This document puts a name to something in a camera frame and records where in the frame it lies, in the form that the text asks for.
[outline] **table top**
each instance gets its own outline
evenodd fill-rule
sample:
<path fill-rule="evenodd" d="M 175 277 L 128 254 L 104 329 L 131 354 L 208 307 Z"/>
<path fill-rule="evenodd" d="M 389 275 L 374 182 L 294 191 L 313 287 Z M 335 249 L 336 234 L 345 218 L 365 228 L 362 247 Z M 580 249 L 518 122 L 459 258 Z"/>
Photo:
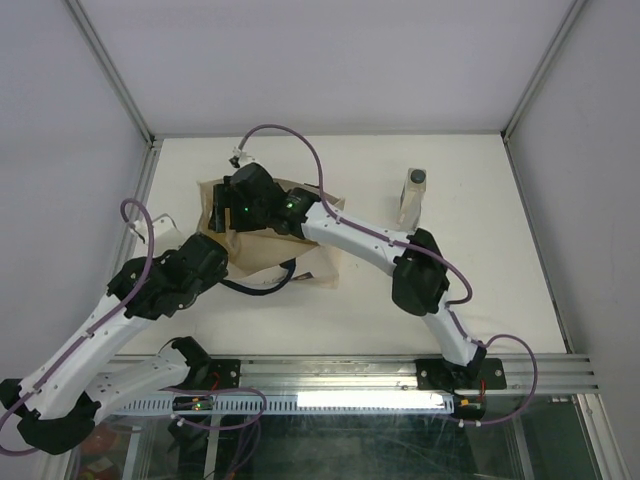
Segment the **table top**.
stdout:
<path fill-rule="evenodd" d="M 230 175 L 238 138 L 164 141 L 147 206 L 168 213 L 185 235 L 201 213 L 198 181 Z M 456 308 L 476 338 L 496 333 L 523 338 L 534 351 L 565 352 L 533 239 L 499 135 L 310 137 L 328 193 L 345 210 L 394 228 L 408 168 L 427 171 L 420 226 L 469 278 L 474 299 Z M 275 177 L 316 183 L 311 155 L 292 137 L 255 137 L 245 147 Z M 136 256 L 144 254 L 137 245 Z M 188 310 L 161 318 L 121 353 L 155 353 L 174 336 L 192 335 L 215 354 L 383 355 L 438 353 L 418 317 L 391 300 L 391 278 L 343 254 L 336 289 L 294 282 L 274 295 L 247 297 L 222 286 Z M 452 298 L 464 294 L 450 275 Z M 520 352 L 511 342 L 496 352 Z"/>

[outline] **white vent strip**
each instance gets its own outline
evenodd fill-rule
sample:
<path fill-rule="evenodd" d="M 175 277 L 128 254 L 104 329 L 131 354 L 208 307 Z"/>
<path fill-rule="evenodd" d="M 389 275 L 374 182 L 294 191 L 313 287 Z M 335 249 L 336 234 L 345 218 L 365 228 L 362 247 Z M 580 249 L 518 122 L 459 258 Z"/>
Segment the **white vent strip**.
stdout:
<path fill-rule="evenodd" d="M 173 413 L 172 394 L 153 395 L 136 400 L 114 412 L 115 415 L 157 416 Z M 295 395 L 268 396 L 265 415 L 380 415 L 380 414 L 422 414 L 442 415 L 453 413 L 453 399 L 443 396 L 443 404 L 438 408 L 393 408 L 393 407 L 302 407 Z M 191 415 L 253 415 L 260 411 L 262 402 L 253 395 L 227 397 L 217 400 L 210 410 L 198 412 L 177 410 L 178 414 Z"/>

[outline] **glass panel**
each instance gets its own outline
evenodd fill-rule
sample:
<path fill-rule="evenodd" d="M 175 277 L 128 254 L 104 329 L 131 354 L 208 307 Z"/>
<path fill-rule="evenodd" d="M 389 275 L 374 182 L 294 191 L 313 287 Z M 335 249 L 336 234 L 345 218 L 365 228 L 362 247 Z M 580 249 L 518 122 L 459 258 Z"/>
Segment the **glass panel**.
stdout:
<path fill-rule="evenodd" d="M 486 418 L 520 401 L 489 397 Z M 169 418 L 111 417 L 79 451 L 69 478 L 82 480 L 599 478 L 576 406 L 545 397 L 515 421 L 463 429 L 426 415 L 265 415 L 259 427 L 209 434 Z"/>

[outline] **black strap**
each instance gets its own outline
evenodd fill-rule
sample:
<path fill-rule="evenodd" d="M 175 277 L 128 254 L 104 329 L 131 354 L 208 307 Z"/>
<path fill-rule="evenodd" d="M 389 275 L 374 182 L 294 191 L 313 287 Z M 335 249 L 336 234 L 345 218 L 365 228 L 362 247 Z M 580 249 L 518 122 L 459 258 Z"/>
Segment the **black strap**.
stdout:
<path fill-rule="evenodd" d="M 270 293 L 275 293 L 284 287 L 289 280 L 293 278 L 293 273 L 296 271 L 296 259 L 292 258 L 291 260 L 287 260 L 284 263 L 281 263 L 280 266 L 287 270 L 287 274 L 284 276 L 282 280 L 277 285 L 274 285 L 270 288 L 251 288 L 245 285 L 240 285 L 239 283 L 232 282 L 231 280 L 221 280 L 225 287 L 230 288 L 231 290 L 235 290 L 236 292 L 244 293 L 245 295 L 251 295 L 253 297 L 262 297 L 264 295 L 269 295 Z"/>

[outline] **beige bag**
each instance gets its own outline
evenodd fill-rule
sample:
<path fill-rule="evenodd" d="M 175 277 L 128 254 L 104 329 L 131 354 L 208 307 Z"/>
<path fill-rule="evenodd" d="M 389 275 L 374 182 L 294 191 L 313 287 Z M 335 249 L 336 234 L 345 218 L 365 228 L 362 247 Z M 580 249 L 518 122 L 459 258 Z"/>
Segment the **beige bag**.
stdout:
<path fill-rule="evenodd" d="M 274 180 L 284 190 L 300 187 L 318 193 L 318 189 L 308 185 L 279 178 Z M 226 233 L 209 230 L 209 219 L 214 205 L 213 186 L 218 183 L 222 183 L 222 179 L 198 183 L 202 203 L 198 231 L 213 238 L 229 252 L 229 280 L 241 279 L 242 283 L 249 285 L 278 283 L 285 275 L 285 271 L 279 265 L 295 258 L 296 270 L 293 280 L 304 280 L 305 284 L 337 287 L 341 255 L 337 248 L 320 246 L 292 235 L 278 235 L 270 228 L 242 233 L 229 229 Z M 344 199 L 327 195 L 327 200 L 340 209 L 344 207 Z"/>

